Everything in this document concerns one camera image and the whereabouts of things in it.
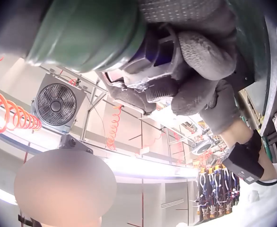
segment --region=gray metal panel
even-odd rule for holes
[[[268,18],[266,18],[266,23],[270,42],[271,77],[264,121],[260,129],[261,136],[268,135],[275,130],[272,117],[277,111],[277,26]]]

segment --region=wall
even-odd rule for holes
[[[0,149],[0,189],[13,194],[13,181],[22,160]],[[194,197],[194,190],[189,198]],[[172,208],[160,209],[163,203],[184,199],[185,202]],[[144,184],[144,226],[174,227],[179,222],[187,222],[186,183]],[[15,205],[0,200],[0,221],[3,227],[19,227],[19,209]],[[103,216],[102,227],[129,227],[127,222],[141,226],[142,185],[118,183],[117,198],[111,209]]]

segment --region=forearm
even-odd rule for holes
[[[228,148],[232,147],[236,142],[244,144],[249,141],[253,131],[239,118],[223,133],[220,134]],[[277,178],[276,170],[266,155],[265,149],[262,146],[259,151],[258,163],[264,168],[264,174],[261,181],[273,180]]]

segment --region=hand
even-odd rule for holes
[[[205,106],[199,114],[213,134],[218,135],[240,119],[240,111],[235,105],[233,88],[225,80],[218,82],[215,92],[216,106]]]
[[[188,0],[185,5],[181,0],[138,0],[138,4],[147,23],[167,22],[172,26],[185,62],[196,71],[173,98],[173,113],[184,116],[198,113],[211,100],[218,81],[232,74],[236,67],[234,14],[225,0]],[[145,93],[107,88],[114,99],[146,113],[156,108],[155,104],[147,103]]]

